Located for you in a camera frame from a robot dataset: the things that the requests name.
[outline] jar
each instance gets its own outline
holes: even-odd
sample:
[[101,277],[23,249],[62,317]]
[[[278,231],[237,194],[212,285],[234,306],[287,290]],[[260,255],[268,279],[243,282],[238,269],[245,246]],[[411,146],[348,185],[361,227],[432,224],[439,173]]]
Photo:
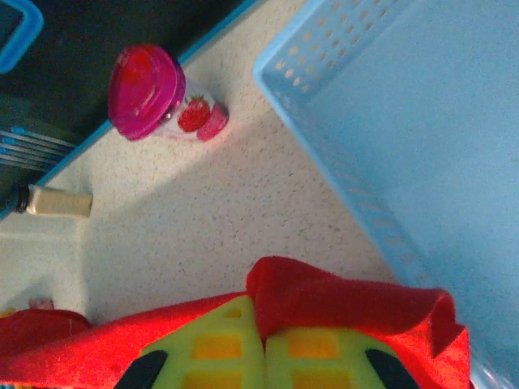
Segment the jar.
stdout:
[[128,140],[158,135],[205,142],[229,121],[211,94],[155,45],[133,45],[119,55],[109,84],[108,115]]

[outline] basket hole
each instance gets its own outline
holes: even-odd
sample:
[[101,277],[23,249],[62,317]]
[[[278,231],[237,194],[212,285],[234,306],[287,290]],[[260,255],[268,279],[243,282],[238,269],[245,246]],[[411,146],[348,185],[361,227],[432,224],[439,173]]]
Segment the basket hole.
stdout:
[[395,224],[390,220],[376,219],[373,220],[373,226],[378,229],[392,229],[395,227]]
[[367,14],[369,14],[369,12],[368,12],[367,10],[362,11],[362,12],[360,13],[360,16],[358,17],[358,19],[359,19],[360,21],[363,21],[363,20],[366,18]]
[[359,188],[357,186],[348,186],[348,191],[351,193],[356,193],[357,195],[370,196],[371,193],[363,188]]
[[418,256],[415,254],[400,254],[398,260],[404,264],[411,264],[418,261]]
[[385,237],[384,240],[390,246],[402,246],[404,244],[403,237]]
[[431,281],[429,275],[424,271],[420,271],[419,273],[415,274],[413,279],[414,282],[416,282],[418,285],[429,284]]
[[382,208],[375,203],[359,203],[358,206],[364,211],[382,212]]

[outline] strawberry label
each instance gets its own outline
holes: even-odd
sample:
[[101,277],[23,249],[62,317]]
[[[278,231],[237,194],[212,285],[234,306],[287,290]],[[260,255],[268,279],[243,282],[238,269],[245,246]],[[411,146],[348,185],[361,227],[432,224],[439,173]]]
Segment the strawberry label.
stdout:
[[221,112],[219,107],[215,109],[215,104],[218,105],[204,88],[187,79],[186,95],[182,103],[170,108],[153,134],[173,139],[197,140],[197,131],[206,131],[215,122],[212,115]]

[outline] red fabric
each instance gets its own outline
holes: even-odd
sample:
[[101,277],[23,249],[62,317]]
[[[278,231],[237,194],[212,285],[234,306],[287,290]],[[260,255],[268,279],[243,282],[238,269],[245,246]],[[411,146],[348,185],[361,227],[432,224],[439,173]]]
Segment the red fabric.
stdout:
[[421,388],[470,387],[468,331],[442,289],[344,280],[294,259],[263,258],[247,293],[263,340],[287,327],[351,327],[392,347]]
[[[421,388],[470,387],[468,333],[456,324],[453,300],[443,290],[343,280],[293,259],[271,257],[251,270],[247,293],[263,340],[287,327],[352,327],[389,344]],[[0,382],[111,388],[146,345],[242,294],[152,310],[37,343],[24,338],[26,323],[0,319]],[[70,323],[70,317],[53,312],[46,311],[49,327]]]

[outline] strawberry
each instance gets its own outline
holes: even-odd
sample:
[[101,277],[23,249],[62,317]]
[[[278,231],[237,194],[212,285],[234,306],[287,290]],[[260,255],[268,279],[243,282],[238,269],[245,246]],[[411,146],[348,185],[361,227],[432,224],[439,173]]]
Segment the strawberry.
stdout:
[[178,126],[186,131],[193,132],[202,127],[211,116],[209,103],[204,100],[204,95],[196,95],[191,97],[191,101],[187,101],[187,107],[178,116]]

